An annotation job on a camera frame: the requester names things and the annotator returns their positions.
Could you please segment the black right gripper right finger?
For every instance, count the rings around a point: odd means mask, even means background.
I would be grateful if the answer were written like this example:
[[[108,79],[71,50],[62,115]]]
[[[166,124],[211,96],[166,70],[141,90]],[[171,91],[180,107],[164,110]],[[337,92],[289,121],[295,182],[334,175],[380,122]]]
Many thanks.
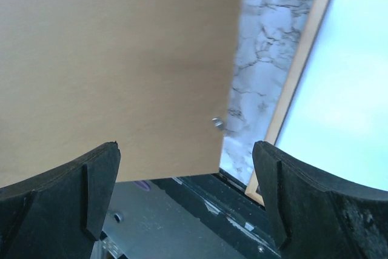
[[[387,192],[306,164],[266,141],[253,163],[282,258],[387,258]]]

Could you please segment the photo print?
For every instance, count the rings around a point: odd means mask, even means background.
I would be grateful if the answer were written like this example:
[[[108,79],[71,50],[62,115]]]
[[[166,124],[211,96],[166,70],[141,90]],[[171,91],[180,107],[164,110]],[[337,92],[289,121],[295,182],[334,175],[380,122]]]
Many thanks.
[[[276,146],[387,189],[387,0],[331,0]]]

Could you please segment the brown cardboard backing board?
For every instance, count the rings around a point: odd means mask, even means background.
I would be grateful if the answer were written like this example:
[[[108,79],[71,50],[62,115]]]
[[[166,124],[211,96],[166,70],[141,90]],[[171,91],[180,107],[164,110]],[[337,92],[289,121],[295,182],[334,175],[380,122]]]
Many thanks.
[[[241,0],[1,0],[1,185],[115,141],[118,181],[215,173]]]

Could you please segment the blue wooden picture frame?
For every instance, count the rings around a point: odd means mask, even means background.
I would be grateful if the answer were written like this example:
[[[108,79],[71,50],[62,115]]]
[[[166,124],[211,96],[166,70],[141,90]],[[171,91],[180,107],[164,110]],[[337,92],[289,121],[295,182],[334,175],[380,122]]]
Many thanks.
[[[263,198],[254,173],[253,145],[259,140],[276,143],[329,2],[261,0],[259,4],[255,63],[246,73],[252,79],[241,96],[250,121],[245,193],[258,203]]]

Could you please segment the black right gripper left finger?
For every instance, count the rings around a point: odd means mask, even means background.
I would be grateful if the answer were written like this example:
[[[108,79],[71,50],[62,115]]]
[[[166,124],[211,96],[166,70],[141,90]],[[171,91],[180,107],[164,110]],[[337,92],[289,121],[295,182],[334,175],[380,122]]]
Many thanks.
[[[118,143],[1,188],[1,258],[90,258],[118,175]]]

